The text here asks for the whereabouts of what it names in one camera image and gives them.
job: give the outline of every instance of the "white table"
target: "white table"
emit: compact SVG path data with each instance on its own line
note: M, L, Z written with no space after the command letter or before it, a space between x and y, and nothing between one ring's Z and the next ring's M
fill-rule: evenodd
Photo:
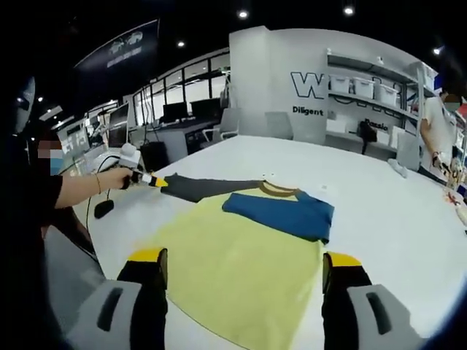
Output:
M403 179L388 164L351 152L251 136L237 136L160 170L192 178L261 179L300 187L336 209L326 249L359 259L374 284L385 285L410 311L422 337L432 335L453 307L467 269L467 238L443 189L419 174ZM115 278L137 241L153 235L193 204L147 187L114 191L115 209L89 218L107 278ZM77 207L81 220L85 206ZM321 278L292 349L322 349ZM166 348L240 349L196 324L169 303Z

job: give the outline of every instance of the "black ceiling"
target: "black ceiling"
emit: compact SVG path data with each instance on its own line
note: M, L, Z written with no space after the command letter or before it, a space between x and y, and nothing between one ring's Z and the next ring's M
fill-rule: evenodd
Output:
M355 4L355 15L345 17L344 3ZM158 73L210 51L228 46L228 34L265 25L278 28L327 28L369 36L413 54L439 69L434 47L447 43L460 63L464 11L445 0L49 0L31 2L22 16L38 96L45 100L40 113L66 93L62 79L74 64L118 34L155 18L161 19ZM250 16L239 20L236 13ZM186 47L179 49L178 40Z

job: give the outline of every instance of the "shelf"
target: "shelf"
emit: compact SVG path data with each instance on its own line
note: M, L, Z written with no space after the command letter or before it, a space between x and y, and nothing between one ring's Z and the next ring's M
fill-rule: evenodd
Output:
M328 55L328 65L354 69L364 73L372 73L379 77L388 78L389 80L399 82L401 84L418 85L417 78L412 77L403 71L388 68L380 63L365 61L360 58L331 53ZM434 90L430 89L428 86L424 86L424 90L427 97L436 96Z
M348 98L349 100L353 100L353 101L361 101L361 102L365 102L367 104L370 104L372 106L377 106L377 107L380 107L380 108L383 108L383 109L386 109L388 111L392 111L392 112L395 112L403 117L407 117L409 119L412 119L414 121L418 121L418 118L417 116L413 115L412 113L408 112L408 111L404 111L403 109L400 109L398 107L395 107L395 106L391 106L389 104L384 104L382 102L379 102L377 100L374 100L372 98L367 98L367 97L363 97L363 96L359 96L359 95L354 95L354 94L351 94L351 93L338 93L336 91L332 91L332 90L329 90L329 96L334 96L334 97L342 97L342 98Z
M340 139L355 141L355 142L358 142L360 144L363 143L363 140L361 139L361 137L355 135L354 133L337 133L335 131L326 131L326 135L337 137L337 138L340 138ZM390 152L397 153L396 148L392 148L391 146L388 146L386 144L379 144L378 142L370 142L368 144L368 146L383 149L385 151L390 151Z

